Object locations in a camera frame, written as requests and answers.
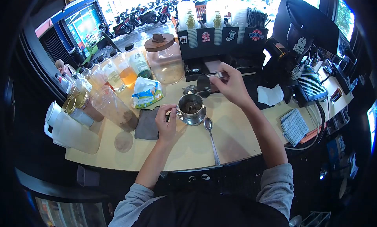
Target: countertop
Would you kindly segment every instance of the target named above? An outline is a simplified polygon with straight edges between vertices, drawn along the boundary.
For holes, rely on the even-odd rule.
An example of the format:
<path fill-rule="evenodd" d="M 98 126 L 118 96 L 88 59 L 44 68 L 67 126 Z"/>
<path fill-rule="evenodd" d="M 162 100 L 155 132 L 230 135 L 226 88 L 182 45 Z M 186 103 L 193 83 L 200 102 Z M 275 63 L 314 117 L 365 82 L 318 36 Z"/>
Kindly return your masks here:
<path fill-rule="evenodd" d="M 320 75 L 321 78 L 326 78 L 322 70 L 320 70 Z M 146 107 L 146 109 L 153 109 L 162 104 L 177 104 L 179 98 L 183 95 L 182 88 L 188 85 L 196 85 L 196 81 L 186 82 L 183 77 L 178 83 L 165 86 L 163 89 L 165 97 L 159 102 Z M 339 83 L 336 78 L 330 77 L 324 82 L 324 87 L 327 88 L 329 95 L 331 95 L 339 87 Z M 126 105 L 130 105 L 131 94 L 131 90 L 125 89 L 118 96 Z M 330 117 L 341 111 L 352 99 L 353 95 L 350 93 L 343 95 L 335 104 L 329 103 Z M 253 129 L 239 107 L 229 102 L 221 93 L 211 94 L 203 101 L 207 107 L 207 117 L 210 117 L 213 121 L 213 139 L 222 164 L 261 154 Z M 327 121 L 327 101 L 322 102 L 321 105 L 325 111 Z M 320 120 L 318 109 L 315 106 L 311 107 L 315 109 L 314 111 L 317 112 Z M 287 140 L 282 135 L 280 117 L 293 108 L 299 108 L 299 106 L 292 101 L 289 104 L 282 101 L 275 107 L 262 110 L 280 137 L 282 144 L 286 144 Z M 133 111 L 139 115 L 138 110 L 133 109 Z M 316 129 L 307 110 L 299 108 L 299 111 L 308 125 L 309 131 Z M 102 122 L 96 122 L 90 129 L 98 133 L 101 138 L 98 152 L 90 155 L 76 149 L 66 149 L 67 160 L 94 167 L 139 171 L 156 143 L 156 141 L 151 140 L 134 139 L 132 148 L 126 153 L 121 153 L 114 146 L 116 135 L 123 131 L 118 126 L 105 118 Z M 210 135 L 203 124 L 188 126 L 177 119 L 176 139 L 177 143 L 167 159 L 164 171 L 193 170 L 214 166 Z"/>

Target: storefront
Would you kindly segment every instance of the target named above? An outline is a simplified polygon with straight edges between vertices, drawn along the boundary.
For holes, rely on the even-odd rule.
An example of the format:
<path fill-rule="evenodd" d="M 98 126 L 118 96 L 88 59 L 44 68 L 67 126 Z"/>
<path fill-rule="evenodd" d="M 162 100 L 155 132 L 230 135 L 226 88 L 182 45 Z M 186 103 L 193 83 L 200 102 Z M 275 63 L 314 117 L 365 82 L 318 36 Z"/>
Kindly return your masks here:
<path fill-rule="evenodd" d="M 90 55 L 92 46 L 100 40 L 98 26 L 106 23 L 97 0 L 77 2 L 64 12 L 57 13 L 51 20 L 67 51 L 79 47 L 86 57 Z"/>
<path fill-rule="evenodd" d="M 98 26 L 102 21 L 95 4 L 83 8 L 64 21 L 79 48 L 88 56 L 88 47 L 91 48 L 100 38 Z"/>

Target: black apron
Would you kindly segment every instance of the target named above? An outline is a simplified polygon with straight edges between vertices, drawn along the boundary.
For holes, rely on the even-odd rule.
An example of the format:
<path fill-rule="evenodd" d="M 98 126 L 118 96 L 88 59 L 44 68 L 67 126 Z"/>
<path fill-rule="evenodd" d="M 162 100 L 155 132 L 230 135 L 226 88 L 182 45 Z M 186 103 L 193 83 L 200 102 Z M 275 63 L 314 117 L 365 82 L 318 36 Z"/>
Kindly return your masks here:
<path fill-rule="evenodd" d="M 234 195 L 221 195 L 208 181 L 158 199 L 141 211 L 133 227 L 273 226 L 289 227 L 273 207 Z"/>

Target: spoon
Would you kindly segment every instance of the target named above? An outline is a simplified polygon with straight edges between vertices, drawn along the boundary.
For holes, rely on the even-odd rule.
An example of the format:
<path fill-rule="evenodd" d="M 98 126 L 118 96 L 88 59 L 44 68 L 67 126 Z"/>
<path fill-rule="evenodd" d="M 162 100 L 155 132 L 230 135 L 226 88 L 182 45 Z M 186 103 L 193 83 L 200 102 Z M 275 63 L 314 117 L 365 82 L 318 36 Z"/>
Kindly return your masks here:
<path fill-rule="evenodd" d="M 216 147 L 214 146 L 214 141 L 213 141 L 213 137 L 212 137 L 212 133 L 211 133 L 212 121 L 211 121 L 211 119 L 209 117 L 206 117 L 204 119 L 204 127 L 205 127 L 206 130 L 208 130 L 210 132 L 211 141 L 212 141 L 213 155 L 214 155 L 214 163 L 216 164 L 216 166 L 220 166 L 219 155 L 217 155 Z"/>

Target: wooden jar lid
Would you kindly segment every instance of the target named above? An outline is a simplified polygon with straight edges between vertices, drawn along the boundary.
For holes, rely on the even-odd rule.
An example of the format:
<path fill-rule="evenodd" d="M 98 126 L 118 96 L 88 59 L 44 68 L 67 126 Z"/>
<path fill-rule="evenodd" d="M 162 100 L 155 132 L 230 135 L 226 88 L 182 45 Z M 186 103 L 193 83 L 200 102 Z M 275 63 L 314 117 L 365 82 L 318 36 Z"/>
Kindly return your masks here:
<path fill-rule="evenodd" d="M 144 44 L 148 52 L 158 52 L 169 48 L 174 44 L 174 35 L 172 34 L 153 34 L 153 37 Z"/>

